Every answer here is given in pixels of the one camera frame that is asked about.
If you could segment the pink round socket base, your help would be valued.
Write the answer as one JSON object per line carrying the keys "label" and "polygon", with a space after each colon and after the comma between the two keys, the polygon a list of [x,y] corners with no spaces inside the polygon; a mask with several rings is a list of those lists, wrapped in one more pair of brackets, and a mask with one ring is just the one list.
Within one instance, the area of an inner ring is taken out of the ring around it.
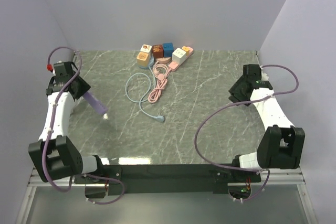
{"label": "pink round socket base", "polygon": [[157,63],[160,63],[160,64],[168,64],[168,63],[171,62],[171,57],[157,58],[157,59],[156,59],[156,62],[157,62]]}

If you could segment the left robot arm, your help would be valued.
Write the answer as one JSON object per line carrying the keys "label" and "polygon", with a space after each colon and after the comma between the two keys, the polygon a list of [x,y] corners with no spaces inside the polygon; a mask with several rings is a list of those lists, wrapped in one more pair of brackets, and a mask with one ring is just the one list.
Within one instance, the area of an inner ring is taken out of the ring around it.
{"label": "left robot arm", "polygon": [[107,109],[92,96],[88,85],[81,77],[77,77],[61,94],[55,116],[52,116],[53,104],[65,82],[52,77],[46,95],[48,112],[43,131],[38,142],[31,143],[28,153],[44,182],[48,182],[43,167],[51,180],[86,174],[93,183],[104,179],[105,170],[99,156],[82,156],[68,137],[70,114],[75,102],[84,98],[100,115]]}

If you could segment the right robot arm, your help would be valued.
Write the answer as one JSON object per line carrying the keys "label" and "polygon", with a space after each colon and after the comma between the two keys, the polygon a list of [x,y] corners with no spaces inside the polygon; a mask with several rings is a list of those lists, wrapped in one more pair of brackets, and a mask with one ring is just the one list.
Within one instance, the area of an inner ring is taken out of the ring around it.
{"label": "right robot arm", "polygon": [[257,150],[236,157],[239,163],[232,166],[230,175],[241,182],[248,169],[296,169],[299,167],[305,132],[285,116],[269,81],[241,76],[229,89],[230,101],[254,105],[265,128]]}

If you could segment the purple USB power strip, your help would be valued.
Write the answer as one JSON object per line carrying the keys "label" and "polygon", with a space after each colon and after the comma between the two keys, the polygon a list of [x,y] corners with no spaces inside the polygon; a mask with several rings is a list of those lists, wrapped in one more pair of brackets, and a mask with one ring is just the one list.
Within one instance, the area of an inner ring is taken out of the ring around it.
{"label": "purple USB power strip", "polygon": [[90,106],[99,114],[104,115],[107,113],[108,109],[106,106],[104,106],[97,98],[95,98],[89,91],[87,91],[82,96],[89,104]]}

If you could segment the pink power strip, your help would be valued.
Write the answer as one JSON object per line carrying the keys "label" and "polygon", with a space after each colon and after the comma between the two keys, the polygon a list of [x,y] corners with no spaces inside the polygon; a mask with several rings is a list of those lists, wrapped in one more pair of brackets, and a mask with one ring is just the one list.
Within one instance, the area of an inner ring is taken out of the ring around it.
{"label": "pink power strip", "polygon": [[168,67],[175,71],[177,70],[182,63],[184,63],[189,56],[194,52],[194,49],[189,46],[183,46],[182,48],[176,48],[172,53],[172,61],[169,63]]}

